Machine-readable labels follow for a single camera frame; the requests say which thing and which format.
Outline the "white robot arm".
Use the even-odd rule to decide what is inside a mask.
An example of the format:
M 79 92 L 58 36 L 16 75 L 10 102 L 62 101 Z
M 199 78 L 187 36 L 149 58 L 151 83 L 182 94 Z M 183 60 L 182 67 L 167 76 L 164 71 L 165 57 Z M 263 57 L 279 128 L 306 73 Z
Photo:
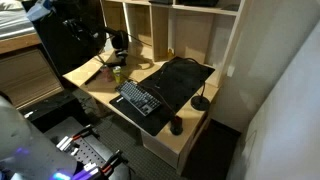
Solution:
M 77 161 L 61 152 L 6 99 L 0 98 L 0 163 L 26 180 L 72 176 Z

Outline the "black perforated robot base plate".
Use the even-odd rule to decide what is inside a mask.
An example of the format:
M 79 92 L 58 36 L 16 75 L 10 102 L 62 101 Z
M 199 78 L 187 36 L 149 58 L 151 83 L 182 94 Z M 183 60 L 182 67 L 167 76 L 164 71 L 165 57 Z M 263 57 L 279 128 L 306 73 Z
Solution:
M 71 155 L 81 169 L 70 180 L 133 180 L 134 173 L 120 150 L 112 152 L 91 126 L 68 117 L 45 132 L 59 150 Z

